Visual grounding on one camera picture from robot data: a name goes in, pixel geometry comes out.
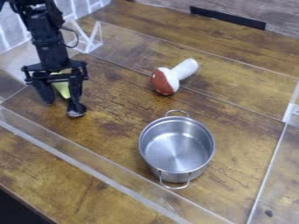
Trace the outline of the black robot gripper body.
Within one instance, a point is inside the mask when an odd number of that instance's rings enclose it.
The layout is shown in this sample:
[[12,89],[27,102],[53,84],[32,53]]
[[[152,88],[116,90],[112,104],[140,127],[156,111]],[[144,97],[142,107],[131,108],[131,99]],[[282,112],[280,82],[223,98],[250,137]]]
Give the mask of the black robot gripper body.
[[63,43],[35,44],[40,62],[23,66],[24,81],[32,85],[35,81],[61,82],[79,75],[82,80],[90,78],[87,62],[69,58],[67,46]]

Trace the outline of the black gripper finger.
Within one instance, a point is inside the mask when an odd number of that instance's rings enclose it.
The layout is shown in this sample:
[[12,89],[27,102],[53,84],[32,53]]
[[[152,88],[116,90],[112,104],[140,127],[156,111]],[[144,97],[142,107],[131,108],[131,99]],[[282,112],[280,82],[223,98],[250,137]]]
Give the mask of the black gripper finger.
[[55,101],[55,93],[52,89],[52,85],[44,81],[35,81],[32,83],[41,99],[47,104],[52,104]]
[[76,78],[69,79],[69,113],[83,113],[84,109],[80,104],[80,82]]

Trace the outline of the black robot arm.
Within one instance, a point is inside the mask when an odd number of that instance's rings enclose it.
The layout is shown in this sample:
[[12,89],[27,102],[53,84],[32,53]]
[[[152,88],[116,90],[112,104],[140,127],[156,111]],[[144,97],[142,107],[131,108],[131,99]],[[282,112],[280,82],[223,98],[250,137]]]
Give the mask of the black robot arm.
[[63,13],[53,0],[0,0],[0,11],[9,3],[12,11],[20,16],[27,31],[32,34],[40,62],[23,66],[25,83],[32,85],[47,104],[55,101],[53,83],[67,82],[69,97],[67,99],[67,115],[83,116],[87,107],[80,103],[83,81],[90,78],[84,60],[69,58],[61,30]]

